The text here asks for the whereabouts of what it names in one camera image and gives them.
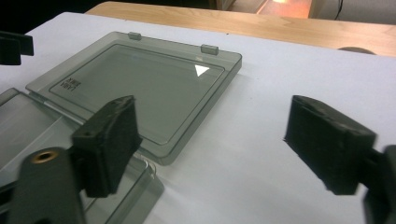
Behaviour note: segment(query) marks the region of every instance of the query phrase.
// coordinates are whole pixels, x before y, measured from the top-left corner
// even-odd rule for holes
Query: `plastic case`
[[[145,157],[175,160],[242,65],[242,56],[110,33],[27,85],[40,101],[86,120],[106,102],[136,99]]]
[[[107,102],[133,95],[143,138],[116,195],[85,198],[89,223],[141,223],[163,192],[155,175],[175,160],[242,65],[238,53],[136,33],[110,33],[26,86],[0,95],[0,187],[23,158],[71,146],[70,135]]]

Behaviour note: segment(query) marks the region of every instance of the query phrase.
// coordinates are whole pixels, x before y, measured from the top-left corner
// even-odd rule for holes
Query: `orange light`
[[[280,4],[285,4],[288,2],[288,0],[272,0],[272,1]]]

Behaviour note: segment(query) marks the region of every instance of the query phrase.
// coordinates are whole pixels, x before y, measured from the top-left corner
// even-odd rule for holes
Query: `white table surface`
[[[35,56],[0,65],[0,92],[25,85],[113,32],[243,55],[243,65],[174,163],[145,223],[364,223],[361,199],[334,196],[283,142],[294,94],[316,98],[396,143],[396,59],[241,35],[64,13],[28,35]]]

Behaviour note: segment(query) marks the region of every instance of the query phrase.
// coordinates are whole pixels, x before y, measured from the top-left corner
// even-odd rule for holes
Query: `wooden surface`
[[[186,7],[105,2],[87,14],[250,35],[331,49],[358,47],[396,57],[396,25],[280,18]]]

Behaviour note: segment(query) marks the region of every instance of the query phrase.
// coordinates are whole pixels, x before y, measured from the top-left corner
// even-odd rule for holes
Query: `rectangular tray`
[[[236,75],[242,56],[140,34],[110,33],[27,85],[32,95],[83,122],[106,102],[136,99],[139,149],[175,160]]]

